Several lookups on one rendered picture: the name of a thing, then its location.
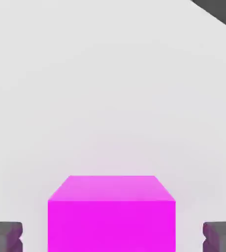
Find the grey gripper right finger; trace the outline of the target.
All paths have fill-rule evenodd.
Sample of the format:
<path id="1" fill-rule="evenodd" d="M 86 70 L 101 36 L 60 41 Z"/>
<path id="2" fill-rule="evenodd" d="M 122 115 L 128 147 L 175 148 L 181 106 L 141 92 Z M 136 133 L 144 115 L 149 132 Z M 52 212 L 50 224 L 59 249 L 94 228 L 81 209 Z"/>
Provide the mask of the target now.
<path id="1" fill-rule="evenodd" d="M 226 252 L 226 221 L 203 224 L 203 252 Z"/>

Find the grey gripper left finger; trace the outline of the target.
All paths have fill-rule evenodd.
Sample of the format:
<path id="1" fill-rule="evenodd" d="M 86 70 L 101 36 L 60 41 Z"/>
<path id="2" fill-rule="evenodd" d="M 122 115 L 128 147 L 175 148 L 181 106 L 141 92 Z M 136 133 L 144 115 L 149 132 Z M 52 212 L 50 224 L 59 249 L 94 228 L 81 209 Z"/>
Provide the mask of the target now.
<path id="1" fill-rule="evenodd" d="M 22 233 L 21 222 L 0 221 L 0 252 L 23 252 Z"/>

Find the small magenta cube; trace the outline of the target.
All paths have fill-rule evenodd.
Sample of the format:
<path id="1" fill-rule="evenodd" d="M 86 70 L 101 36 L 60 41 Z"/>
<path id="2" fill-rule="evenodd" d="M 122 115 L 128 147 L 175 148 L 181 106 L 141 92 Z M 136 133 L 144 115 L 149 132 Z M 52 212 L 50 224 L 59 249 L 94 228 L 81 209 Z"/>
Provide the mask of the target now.
<path id="1" fill-rule="evenodd" d="M 154 176 L 70 176 L 48 200 L 48 252 L 176 252 L 176 202 Z"/>

